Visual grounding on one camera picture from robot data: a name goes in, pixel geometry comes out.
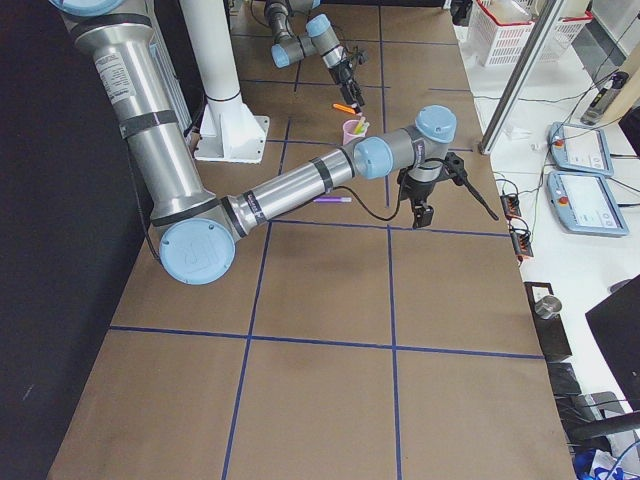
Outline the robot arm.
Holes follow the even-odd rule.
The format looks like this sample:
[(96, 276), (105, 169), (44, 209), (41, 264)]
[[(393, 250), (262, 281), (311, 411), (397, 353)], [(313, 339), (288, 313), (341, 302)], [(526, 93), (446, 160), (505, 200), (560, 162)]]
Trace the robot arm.
[(305, 33), (298, 35), (294, 32), (291, 18), (296, 14), (307, 16), (320, 4), (320, 1), (265, 2), (263, 13), (273, 37), (272, 59), (278, 68), (284, 68), (319, 55), (333, 82), (340, 87), (345, 104), (361, 114), (365, 101), (355, 70), (368, 60), (366, 52), (357, 46), (349, 49), (342, 43), (325, 14), (308, 20)]
[(269, 121), (244, 103), (224, 7), (184, 1), (181, 11), (205, 92), (203, 133), (191, 150), (152, 58), (155, 35), (143, 1), (60, 1), (75, 46), (88, 55), (119, 130), (153, 200), (157, 259), (174, 279), (211, 283), (231, 267), (237, 242), (254, 228), (362, 177), (398, 174), (416, 227), (430, 223), (428, 196), (438, 182), (463, 184), (463, 161), (450, 150), (457, 121), (446, 107), (421, 109), (406, 127), (339, 146), (256, 186)]

